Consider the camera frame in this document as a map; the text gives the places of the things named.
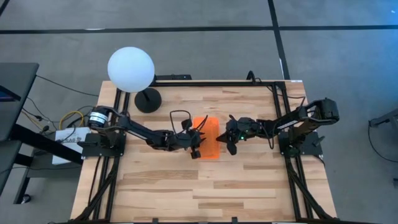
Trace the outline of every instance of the black lamp stand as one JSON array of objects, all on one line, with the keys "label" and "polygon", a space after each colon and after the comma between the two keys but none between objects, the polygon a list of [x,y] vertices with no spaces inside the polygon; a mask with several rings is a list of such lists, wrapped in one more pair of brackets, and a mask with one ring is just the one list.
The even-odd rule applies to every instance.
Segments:
[{"label": "black lamp stand", "polygon": [[146,88],[136,94],[134,103],[139,111],[143,113],[152,113],[159,109],[162,104],[160,93],[153,88]]}]

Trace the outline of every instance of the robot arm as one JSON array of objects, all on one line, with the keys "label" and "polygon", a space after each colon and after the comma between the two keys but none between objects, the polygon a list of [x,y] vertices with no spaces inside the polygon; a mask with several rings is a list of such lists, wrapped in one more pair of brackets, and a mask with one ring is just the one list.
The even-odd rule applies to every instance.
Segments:
[{"label": "robot arm", "polygon": [[328,98],[313,101],[306,106],[299,106],[296,110],[275,120],[257,119],[255,121],[251,118],[236,120],[231,115],[229,117],[231,120],[226,124],[226,131],[217,138],[217,141],[225,142],[232,155],[236,154],[235,144],[240,140],[245,141],[254,137],[271,139],[283,129],[303,122],[299,127],[294,127],[290,135],[290,142],[299,145],[305,140],[306,135],[315,129],[334,124],[339,120],[336,102]]},{"label": "robot arm", "polygon": [[[116,118],[114,126],[108,126],[108,116],[110,113],[113,114],[113,118]],[[199,130],[191,128],[192,121],[190,119],[182,121],[183,131],[179,133],[169,130],[153,131],[131,120],[128,113],[118,113],[114,108],[107,106],[97,106],[94,108],[90,114],[88,126],[90,129],[96,130],[105,139],[110,139],[108,137],[109,133],[125,131],[145,140],[150,147],[156,150],[175,151],[190,147],[193,159],[200,157],[200,152],[195,149],[205,140],[201,139],[200,135],[202,133]]]}]

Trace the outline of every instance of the orange object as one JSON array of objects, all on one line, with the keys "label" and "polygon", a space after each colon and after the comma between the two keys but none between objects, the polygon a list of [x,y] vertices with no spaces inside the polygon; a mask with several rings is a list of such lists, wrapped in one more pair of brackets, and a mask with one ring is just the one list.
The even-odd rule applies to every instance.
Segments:
[{"label": "orange object", "polygon": [[[205,118],[194,118],[193,127],[197,127],[203,121],[203,119]],[[218,122],[218,118],[207,117],[206,123],[200,132],[205,133],[201,135],[201,138],[206,138],[202,143],[200,143],[200,147],[198,148],[201,155],[200,159],[220,158],[220,143],[216,141],[216,138],[220,135],[220,124]]]}]

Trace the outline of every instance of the gray concrete floor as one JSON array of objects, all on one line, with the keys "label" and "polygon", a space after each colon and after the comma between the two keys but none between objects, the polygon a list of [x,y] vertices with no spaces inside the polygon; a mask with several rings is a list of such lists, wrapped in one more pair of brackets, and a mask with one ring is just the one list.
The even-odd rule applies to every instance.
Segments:
[{"label": "gray concrete floor", "polygon": [[[280,26],[398,24],[398,2],[276,0]],[[267,1],[10,0],[0,29],[87,29],[178,26],[269,26]],[[291,79],[303,80],[309,100],[338,103],[339,123],[318,131],[338,216],[396,223],[398,164],[378,157],[367,137],[368,120],[398,108],[396,30],[283,31]],[[156,73],[189,73],[194,79],[282,79],[272,31],[146,34],[0,35],[0,62],[38,62],[39,75],[90,93],[107,80],[106,64],[118,48],[136,46],[153,58]],[[29,95],[51,119],[96,98],[37,79]],[[36,112],[30,102],[29,111]],[[35,129],[20,117],[19,123]],[[377,149],[398,160],[389,125],[371,130]],[[22,153],[30,153],[24,147]],[[34,179],[31,203],[13,205],[23,170],[14,170],[0,198],[2,223],[64,222],[70,216],[78,176]]]}]

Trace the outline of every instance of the black mounting bracket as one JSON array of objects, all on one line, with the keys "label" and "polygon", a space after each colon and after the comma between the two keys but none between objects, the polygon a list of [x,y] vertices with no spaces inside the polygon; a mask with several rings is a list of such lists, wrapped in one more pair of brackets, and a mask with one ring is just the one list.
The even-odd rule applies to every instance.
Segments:
[{"label": "black mounting bracket", "polygon": [[325,137],[319,137],[316,131],[306,135],[305,140],[296,148],[292,146],[289,138],[289,131],[281,131],[278,135],[280,154],[285,157],[296,157],[301,155],[313,155],[321,157],[323,155],[320,142]]},{"label": "black mounting bracket", "polygon": [[155,75],[154,82],[156,80],[192,80],[192,77],[189,74]]},{"label": "black mounting bracket", "polygon": [[126,134],[122,132],[111,132],[109,133],[109,139],[114,142],[112,147],[109,147],[109,139],[98,134],[89,133],[86,135],[84,142],[79,142],[79,146],[83,148],[81,156],[83,159],[86,157],[118,157],[123,156],[124,148],[126,145]]}]

